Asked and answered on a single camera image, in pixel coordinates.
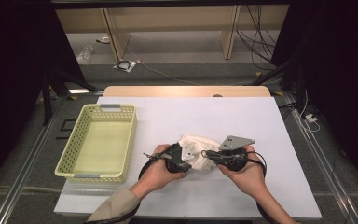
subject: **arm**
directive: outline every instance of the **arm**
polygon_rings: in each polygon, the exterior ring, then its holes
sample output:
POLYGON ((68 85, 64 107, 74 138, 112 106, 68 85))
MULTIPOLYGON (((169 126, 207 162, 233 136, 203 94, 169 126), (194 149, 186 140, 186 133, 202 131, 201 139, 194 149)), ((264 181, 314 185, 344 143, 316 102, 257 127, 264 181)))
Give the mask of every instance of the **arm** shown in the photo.
MULTIPOLYGON (((157 146, 153 155, 165 150, 170 145, 157 146)), ((140 201, 150 192, 162 189, 173 180, 184 177, 185 173, 170 173, 164 160, 154 161, 144 172, 141 178, 130 189, 123 189, 109 197, 95 212, 88 221, 104 220, 113 217, 120 217, 132 211, 140 201)))
MULTIPOLYGON (((246 147, 245 149, 248 152, 255 151, 253 147, 246 147)), ((254 153, 249 153, 248 157, 249 159, 260 161, 254 153)), ((254 198, 275 221, 278 223, 296 223, 269 192, 260 165, 248 162, 239 172, 230 171, 223 165, 218 165, 218 167, 243 193, 254 198)))

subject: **black device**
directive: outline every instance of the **black device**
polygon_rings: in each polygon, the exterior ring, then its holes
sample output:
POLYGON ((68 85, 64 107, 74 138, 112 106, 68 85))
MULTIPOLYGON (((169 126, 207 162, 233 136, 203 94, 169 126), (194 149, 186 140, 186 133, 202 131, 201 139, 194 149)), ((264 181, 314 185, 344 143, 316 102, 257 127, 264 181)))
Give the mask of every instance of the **black device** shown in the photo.
MULTIPOLYGON (((261 165, 263 167, 263 172, 265 173, 266 163, 264 162, 263 164, 260 161, 248 159, 248 153, 251 152, 246 152, 246 150, 243 148, 253 144, 254 142, 255 140, 253 139, 230 135, 222 143, 219 151, 216 152, 212 150, 204 150, 201 152, 201 155, 214 161, 216 164, 226 166, 231 171, 240 171, 248 161, 251 161, 261 165)), ((146 156, 154 160, 164 159, 167 170, 171 173, 185 173, 191 168, 191 165, 187 161, 182 160, 182 150, 182 147, 178 143, 175 143, 168 147, 166 150, 157 153, 154 156, 146 156)))

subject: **hand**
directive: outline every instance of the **hand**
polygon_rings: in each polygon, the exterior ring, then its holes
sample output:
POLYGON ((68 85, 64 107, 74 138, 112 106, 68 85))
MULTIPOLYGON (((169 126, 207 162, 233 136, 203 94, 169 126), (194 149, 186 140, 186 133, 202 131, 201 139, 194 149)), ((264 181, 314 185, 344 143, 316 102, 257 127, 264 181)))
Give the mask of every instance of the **hand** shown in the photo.
MULTIPOLYGON (((167 149, 170 145, 159 145, 153 152, 155 155, 158 152, 162 152, 167 149)), ((154 161, 144 172, 142 177, 136 182, 130 191, 134 193, 139 200, 142 200, 148 193, 162 189, 168 183, 173 180, 184 177, 185 173, 170 173, 165 166, 165 160, 154 161)))
MULTIPOLYGON (((251 146, 244 148, 247 152, 255 151, 251 146)), ((248 158, 254 161, 261 161, 254 153, 248 153, 248 158)), ((245 167, 238 172, 230 171, 223 165, 218 165, 218 167, 242 192, 249 194, 251 197, 255 197, 256 194, 267 189, 264 181, 263 168, 259 164, 248 161, 245 167)))

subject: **electrical outlet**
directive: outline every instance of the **electrical outlet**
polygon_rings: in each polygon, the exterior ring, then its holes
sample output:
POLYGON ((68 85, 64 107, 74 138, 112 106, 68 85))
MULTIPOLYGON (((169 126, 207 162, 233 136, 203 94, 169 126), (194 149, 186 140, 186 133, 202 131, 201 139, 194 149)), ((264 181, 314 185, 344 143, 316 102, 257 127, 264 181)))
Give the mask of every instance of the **electrical outlet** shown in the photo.
POLYGON ((307 116, 305 116, 305 118, 307 119, 308 123, 313 123, 318 120, 313 114, 308 114, 307 116))

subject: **white cloth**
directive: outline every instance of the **white cloth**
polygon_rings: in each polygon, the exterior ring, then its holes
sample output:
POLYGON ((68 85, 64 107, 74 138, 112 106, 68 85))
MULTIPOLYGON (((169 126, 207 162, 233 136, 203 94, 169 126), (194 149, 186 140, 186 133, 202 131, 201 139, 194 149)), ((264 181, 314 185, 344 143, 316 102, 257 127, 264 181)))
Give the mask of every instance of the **white cloth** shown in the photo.
POLYGON ((194 158, 187 161, 193 169, 210 170, 216 166, 213 161, 201 155, 202 150, 219 151, 220 144, 214 140, 195 134, 184 134, 178 143, 182 148, 187 147, 187 150, 193 154, 194 158))

